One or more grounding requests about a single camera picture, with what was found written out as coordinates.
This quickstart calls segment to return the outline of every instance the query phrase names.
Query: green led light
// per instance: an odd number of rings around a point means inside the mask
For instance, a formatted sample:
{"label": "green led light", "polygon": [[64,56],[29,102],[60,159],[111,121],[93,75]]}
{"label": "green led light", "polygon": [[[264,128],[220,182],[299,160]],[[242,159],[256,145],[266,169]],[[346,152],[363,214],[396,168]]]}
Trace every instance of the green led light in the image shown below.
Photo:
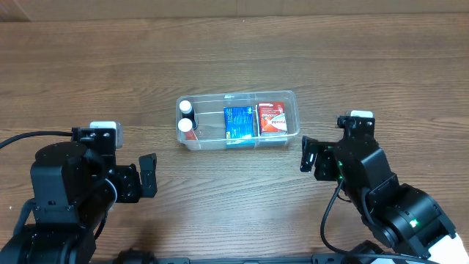
{"label": "green led light", "polygon": [[412,227],[416,227],[418,225],[418,221],[417,219],[413,219],[412,221],[409,222],[409,224],[412,226]]}

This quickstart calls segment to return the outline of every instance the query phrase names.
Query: blue box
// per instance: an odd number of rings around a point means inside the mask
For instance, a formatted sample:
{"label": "blue box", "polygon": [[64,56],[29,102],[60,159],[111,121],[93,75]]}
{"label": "blue box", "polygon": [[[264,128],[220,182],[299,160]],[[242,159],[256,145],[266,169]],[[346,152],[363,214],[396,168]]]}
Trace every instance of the blue box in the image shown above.
{"label": "blue box", "polygon": [[230,140],[226,142],[227,147],[254,147],[254,140],[246,140],[254,137],[254,116],[253,107],[225,107],[225,126],[227,139],[243,139]]}

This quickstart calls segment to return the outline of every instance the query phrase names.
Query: plastic organizer tray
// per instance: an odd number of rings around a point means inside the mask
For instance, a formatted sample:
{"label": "plastic organizer tray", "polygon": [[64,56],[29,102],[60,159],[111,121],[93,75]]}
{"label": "plastic organizer tray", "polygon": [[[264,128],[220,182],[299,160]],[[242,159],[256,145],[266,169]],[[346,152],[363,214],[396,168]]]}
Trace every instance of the plastic organizer tray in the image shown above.
{"label": "plastic organizer tray", "polygon": [[[182,119],[179,104],[183,100],[191,102],[195,110],[196,120],[198,120],[195,134],[198,140],[187,140],[184,133],[177,128],[177,123]],[[284,103],[287,134],[271,136],[261,136],[259,134],[259,113],[256,108],[259,102]],[[254,137],[248,139],[227,139],[224,108],[243,106],[252,106]],[[300,133],[300,118],[296,96],[293,91],[182,96],[176,102],[176,131],[177,140],[183,143],[189,150],[285,146],[290,143],[294,136]]]}

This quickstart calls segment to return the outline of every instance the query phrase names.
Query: wooden table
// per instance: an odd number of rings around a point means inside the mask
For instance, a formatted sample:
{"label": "wooden table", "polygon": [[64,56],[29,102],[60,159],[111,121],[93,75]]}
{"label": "wooden table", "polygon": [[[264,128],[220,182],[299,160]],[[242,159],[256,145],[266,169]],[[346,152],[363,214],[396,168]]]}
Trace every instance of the wooden table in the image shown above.
{"label": "wooden table", "polygon": [[[176,140],[181,95],[293,90],[301,135],[336,141],[335,116],[369,109],[402,183],[432,195],[469,249],[469,15],[345,15],[0,23],[0,139],[118,120],[118,164],[158,155],[158,194],[116,205],[95,259],[130,247],[159,257],[327,252],[320,219],[335,183],[301,173],[288,148],[188,152]],[[0,246],[33,197],[41,147],[0,151]],[[371,233],[337,202],[326,229],[351,249]]]}

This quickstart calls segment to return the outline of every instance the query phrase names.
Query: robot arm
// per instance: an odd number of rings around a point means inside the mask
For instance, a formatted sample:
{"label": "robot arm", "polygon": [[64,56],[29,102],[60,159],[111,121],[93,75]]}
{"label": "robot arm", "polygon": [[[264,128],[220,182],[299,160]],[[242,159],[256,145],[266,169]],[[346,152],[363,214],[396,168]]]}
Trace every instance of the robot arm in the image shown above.
{"label": "robot arm", "polygon": [[[156,154],[140,157],[141,175],[134,164],[116,165],[116,148],[122,146],[118,122],[92,122],[89,128],[72,128],[60,136],[72,140],[36,153],[31,167],[34,199],[23,206],[0,263],[88,263],[108,209],[115,202],[135,203],[156,194]],[[36,224],[25,225],[31,211]]]}
{"label": "robot arm", "polygon": [[310,172],[315,166],[317,180],[338,181],[360,212],[363,224],[396,253],[441,261],[437,256],[444,248],[461,245],[459,253],[451,255],[461,256],[459,262],[448,261],[447,254],[445,262],[466,263],[468,255],[439,204],[425,192],[399,184],[374,139],[374,124],[371,112],[352,111],[337,118],[337,126],[344,129],[340,141],[318,142],[304,136],[300,170]]}

